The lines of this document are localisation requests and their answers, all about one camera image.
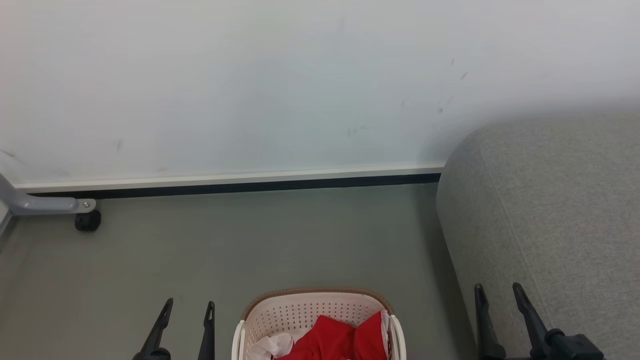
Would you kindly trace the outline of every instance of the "gray metal leg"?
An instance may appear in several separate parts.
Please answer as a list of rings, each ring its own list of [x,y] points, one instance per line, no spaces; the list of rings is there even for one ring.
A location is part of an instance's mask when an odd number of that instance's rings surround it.
[[[89,213],[95,209],[93,199],[72,197],[35,197],[22,193],[0,174],[0,200],[14,215],[48,215]]]

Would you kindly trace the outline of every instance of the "black baseboard strip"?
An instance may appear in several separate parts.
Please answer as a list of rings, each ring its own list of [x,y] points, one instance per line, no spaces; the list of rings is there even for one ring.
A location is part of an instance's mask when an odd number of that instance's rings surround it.
[[[150,197],[171,195],[196,195],[205,193],[266,192],[273,190],[298,190],[316,188],[349,188],[356,186],[380,186],[400,184],[437,183],[440,174],[392,175],[371,177],[347,177],[343,179],[274,181],[271,183],[217,184],[194,186],[169,186],[142,189],[88,190],[80,192],[33,193],[36,196],[75,197],[77,199],[122,199],[126,197]]]

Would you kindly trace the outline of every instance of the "white perforated basket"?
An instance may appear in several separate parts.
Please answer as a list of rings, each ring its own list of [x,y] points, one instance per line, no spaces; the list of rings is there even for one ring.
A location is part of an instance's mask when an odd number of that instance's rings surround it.
[[[357,327],[382,309],[390,315],[390,360],[406,360],[402,327],[383,297],[364,290],[326,288],[277,291],[258,298],[247,307],[236,327],[231,359],[248,360],[249,348],[265,336],[306,333],[320,315]]]

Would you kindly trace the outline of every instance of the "gray fabric upholstery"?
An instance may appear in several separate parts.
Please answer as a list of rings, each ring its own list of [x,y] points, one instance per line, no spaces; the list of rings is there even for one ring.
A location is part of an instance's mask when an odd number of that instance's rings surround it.
[[[528,354],[519,282],[549,329],[640,359],[640,116],[480,129],[447,162],[437,203],[474,332],[481,282],[507,355]]]

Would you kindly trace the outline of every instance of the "caster wheel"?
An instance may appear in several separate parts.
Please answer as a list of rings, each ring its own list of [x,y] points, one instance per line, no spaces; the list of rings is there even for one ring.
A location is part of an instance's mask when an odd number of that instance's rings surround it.
[[[78,231],[93,232],[100,226],[102,215],[100,211],[93,210],[90,213],[76,214],[76,229]]]

